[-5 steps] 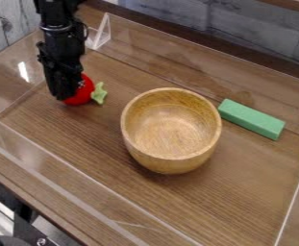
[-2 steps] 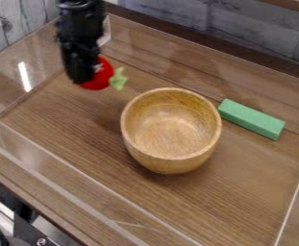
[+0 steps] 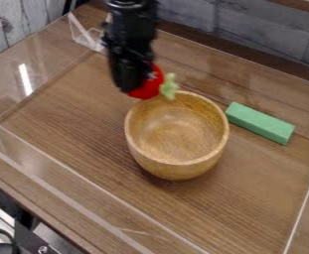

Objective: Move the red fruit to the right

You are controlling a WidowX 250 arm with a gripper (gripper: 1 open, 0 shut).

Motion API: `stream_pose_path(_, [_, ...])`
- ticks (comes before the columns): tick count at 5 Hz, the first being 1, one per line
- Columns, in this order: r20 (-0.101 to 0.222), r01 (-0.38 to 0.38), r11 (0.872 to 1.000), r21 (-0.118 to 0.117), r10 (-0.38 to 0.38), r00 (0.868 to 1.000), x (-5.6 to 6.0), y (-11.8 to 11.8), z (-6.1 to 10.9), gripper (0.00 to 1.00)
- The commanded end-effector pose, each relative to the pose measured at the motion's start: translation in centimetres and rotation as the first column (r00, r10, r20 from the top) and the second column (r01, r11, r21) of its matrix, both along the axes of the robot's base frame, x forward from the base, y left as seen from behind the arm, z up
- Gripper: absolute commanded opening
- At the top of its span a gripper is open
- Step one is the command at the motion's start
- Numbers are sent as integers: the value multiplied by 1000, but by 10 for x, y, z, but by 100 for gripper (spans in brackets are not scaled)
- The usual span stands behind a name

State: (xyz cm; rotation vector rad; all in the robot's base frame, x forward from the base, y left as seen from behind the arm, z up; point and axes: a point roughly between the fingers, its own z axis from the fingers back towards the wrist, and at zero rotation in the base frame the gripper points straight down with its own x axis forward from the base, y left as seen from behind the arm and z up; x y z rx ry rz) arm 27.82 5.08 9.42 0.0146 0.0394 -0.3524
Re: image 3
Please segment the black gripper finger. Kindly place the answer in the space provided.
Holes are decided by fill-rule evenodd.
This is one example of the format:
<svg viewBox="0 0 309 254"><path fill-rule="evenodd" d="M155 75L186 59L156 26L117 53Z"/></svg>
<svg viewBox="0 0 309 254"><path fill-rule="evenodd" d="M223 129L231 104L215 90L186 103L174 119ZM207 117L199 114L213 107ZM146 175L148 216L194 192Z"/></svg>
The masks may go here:
<svg viewBox="0 0 309 254"><path fill-rule="evenodd" d="M140 87L147 70L144 61L115 60L109 62L111 77L115 86L123 93Z"/></svg>

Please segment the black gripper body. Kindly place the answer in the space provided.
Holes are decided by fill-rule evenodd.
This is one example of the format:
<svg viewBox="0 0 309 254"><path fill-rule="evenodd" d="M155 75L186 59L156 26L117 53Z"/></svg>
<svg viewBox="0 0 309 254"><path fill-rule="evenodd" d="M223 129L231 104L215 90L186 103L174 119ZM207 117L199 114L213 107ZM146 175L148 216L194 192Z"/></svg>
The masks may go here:
<svg viewBox="0 0 309 254"><path fill-rule="evenodd" d="M101 23L101 45L107 49L109 68L126 71L154 69L152 41L156 37L154 19L115 19Z"/></svg>

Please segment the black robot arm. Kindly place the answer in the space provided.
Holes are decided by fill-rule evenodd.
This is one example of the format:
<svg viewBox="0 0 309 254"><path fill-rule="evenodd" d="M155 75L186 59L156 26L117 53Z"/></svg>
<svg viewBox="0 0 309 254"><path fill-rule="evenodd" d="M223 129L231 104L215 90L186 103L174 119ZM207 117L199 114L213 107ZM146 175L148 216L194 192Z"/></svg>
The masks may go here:
<svg viewBox="0 0 309 254"><path fill-rule="evenodd" d="M156 0L104 0L111 20L103 23L101 44L115 86L123 93L139 88L154 71Z"/></svg>

